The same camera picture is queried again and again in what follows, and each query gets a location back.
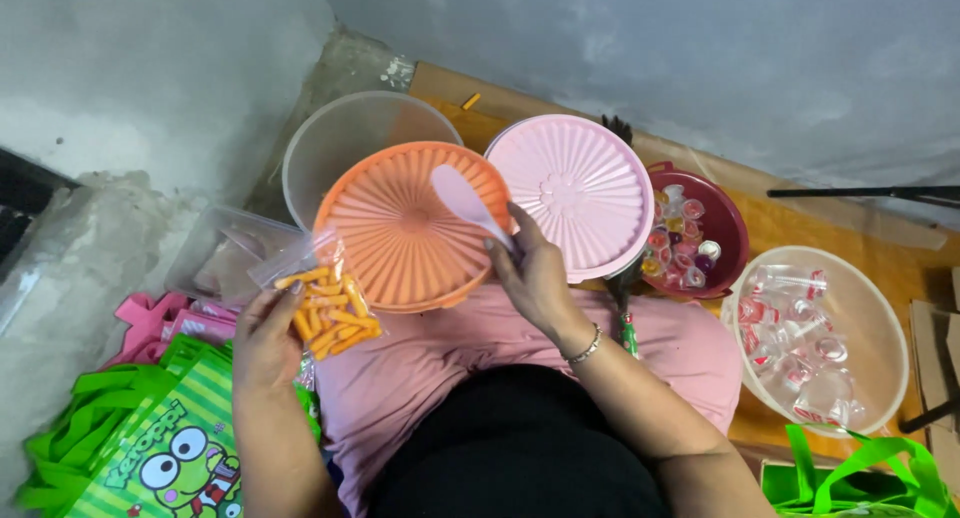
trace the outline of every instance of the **orange plastic container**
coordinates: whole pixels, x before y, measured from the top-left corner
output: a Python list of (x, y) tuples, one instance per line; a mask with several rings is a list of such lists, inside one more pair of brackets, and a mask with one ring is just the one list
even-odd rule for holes
[(510, 191), (483, 156), (452, 143), (403, 143), (368, 156), (330, 188), (315, 229), (332, 225), (374, 310), (414, 314), (449, 308), (493, 269), (486, 230), (456, 217), (430, 184), (448, 164), (470, 182), (503, 229)]

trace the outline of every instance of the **woman's right hand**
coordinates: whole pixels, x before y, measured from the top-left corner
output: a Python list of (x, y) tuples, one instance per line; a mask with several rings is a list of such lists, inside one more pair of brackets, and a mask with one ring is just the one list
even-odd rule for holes
[(521, 251), (519, 262), (494, 238), (485, 239), (484, 246), (516, 311), (554, 343), (564, 335), (586, 333), (592, 337), (594, 324), (573, 302), (560, 248), (544, 237), (537, 222), (519, 205), (507, 203), (507, 210), (520, 226), (513, 236)]

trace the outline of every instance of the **clear plastic bag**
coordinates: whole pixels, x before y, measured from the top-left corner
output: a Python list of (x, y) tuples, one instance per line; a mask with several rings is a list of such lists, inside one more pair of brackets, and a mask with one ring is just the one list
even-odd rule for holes
[(283, 290), (303, 281), (306, 298), (296, 311), (294, 328), (317, 361), (383, 335), (335, 229), (322, 229), (295, 242), (247, 274), (263, 290)]

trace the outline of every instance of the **pink plastic container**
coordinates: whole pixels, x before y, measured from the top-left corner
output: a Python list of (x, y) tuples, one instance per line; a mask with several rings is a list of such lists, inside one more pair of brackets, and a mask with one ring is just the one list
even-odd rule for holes
[(701, 289), (671, 287), (657, 278), (644, 278), (648, 284), (669, 295), (695, 299), (716, 299), (731, 294), (730, 286), (737, 281), (750, 256), (750, 239), (743, 217), (730, 197), (720, 186), (688, 171), (674, 169), (673, 162), (659, 161), (647, 168), (654, 190), (669, 185), (683, 187), (683, 197), (699, 200), (706, 209), (700, 217), (705, 241), (720, 244), (717, 264), (706, 273), (706, 285)]
[(640, 159), (592, 120), (547, 114), (513, 124), (486, 149), (520, 205), (557, 244), (570, 284), (618, 272), (642, 251), (654, 218)]

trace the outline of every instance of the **bracelet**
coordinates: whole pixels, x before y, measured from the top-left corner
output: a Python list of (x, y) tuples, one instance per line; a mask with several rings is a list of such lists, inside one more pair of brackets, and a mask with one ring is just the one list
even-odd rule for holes
[(593, 343), (590, 344), (590, 347), (586, 348), (586, 351), (581, 352), (572, 358), (567, 358), (561, 353), (560, 356), (564, 361), (567, 361), (570, 363), (570, 365), (576, 365), (577, 363), (582, 363), (587, 357), (594, 354), (594, 351), (600, 347), (600, 337), (603, 336), (603, 328), (600, 328), (600, 326), (596, 323), (593, 324), (593, 328), (596, 329), (596, 332), (593, 335)]

